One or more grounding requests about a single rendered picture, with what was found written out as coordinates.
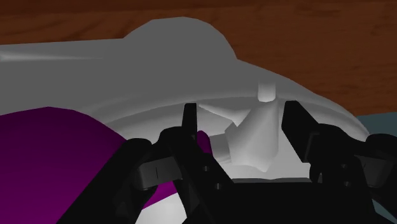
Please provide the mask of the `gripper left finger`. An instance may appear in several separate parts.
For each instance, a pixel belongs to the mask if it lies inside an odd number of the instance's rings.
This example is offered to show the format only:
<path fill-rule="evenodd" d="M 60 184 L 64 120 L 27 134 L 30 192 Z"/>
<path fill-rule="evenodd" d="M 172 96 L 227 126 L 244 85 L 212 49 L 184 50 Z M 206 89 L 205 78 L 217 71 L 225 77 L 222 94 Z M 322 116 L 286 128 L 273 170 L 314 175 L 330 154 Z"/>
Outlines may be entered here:
<path fill-rule="evenodd" d="M 233 181 L 197 143 L 197 105 L 186 104 L 180 126 L 158 141 L 125 141 L 58 224 L 136 224 L 157 186 L 173 181 L 185 209 L 183 224 L 227 224 Z"/>

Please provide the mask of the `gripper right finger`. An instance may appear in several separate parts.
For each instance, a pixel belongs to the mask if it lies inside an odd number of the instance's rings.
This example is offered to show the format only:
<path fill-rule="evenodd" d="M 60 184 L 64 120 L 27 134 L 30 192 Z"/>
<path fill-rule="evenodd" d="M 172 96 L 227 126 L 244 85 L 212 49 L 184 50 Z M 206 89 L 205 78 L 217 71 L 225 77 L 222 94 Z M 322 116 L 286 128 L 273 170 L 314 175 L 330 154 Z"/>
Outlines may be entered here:
<path fill-rule="evenodd" d="M 340 127 L 317 122 L 298 101 L 286 101 L 281 129 L 314 184 L 337 187 L 360 206 L 373 200 L 397 214 L 397 136 L 371 134 L 364 141 Z"/>

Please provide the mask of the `large white rounded fixture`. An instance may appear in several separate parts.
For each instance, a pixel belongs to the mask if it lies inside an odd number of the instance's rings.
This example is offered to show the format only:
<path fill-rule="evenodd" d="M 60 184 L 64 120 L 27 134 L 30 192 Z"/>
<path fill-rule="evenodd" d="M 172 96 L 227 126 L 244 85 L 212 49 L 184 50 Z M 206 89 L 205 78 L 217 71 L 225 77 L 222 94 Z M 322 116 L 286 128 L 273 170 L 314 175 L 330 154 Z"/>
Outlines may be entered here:
<path fill-rule="evenodd" d="M 122 39 L 0 45 L 0 116 L 70 109 L 124 139 L 156 141 L 198 104 L 198 127 L 231 178 L 306 178 L 281 130 L 284 102 L 363 141 L 367 129 L 337 103 L 239 60 L 218 30 L 194 18 L 152 20 Z"/>

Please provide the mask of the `purple rounded object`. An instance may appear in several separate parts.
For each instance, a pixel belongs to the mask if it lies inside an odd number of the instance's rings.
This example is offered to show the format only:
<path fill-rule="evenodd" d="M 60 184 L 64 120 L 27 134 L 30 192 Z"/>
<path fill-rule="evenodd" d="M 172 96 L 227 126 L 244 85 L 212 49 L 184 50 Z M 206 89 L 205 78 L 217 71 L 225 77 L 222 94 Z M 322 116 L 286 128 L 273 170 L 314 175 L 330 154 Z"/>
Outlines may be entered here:
<path fill-rule="evenodd" d="M 175 193 L 188 214 L 199 200 L 185 181 L 142 191 L 130 173 L 151 150 L 83 113 L 53 107 L 0 116 L 0 224 L 135 224 Z"/>

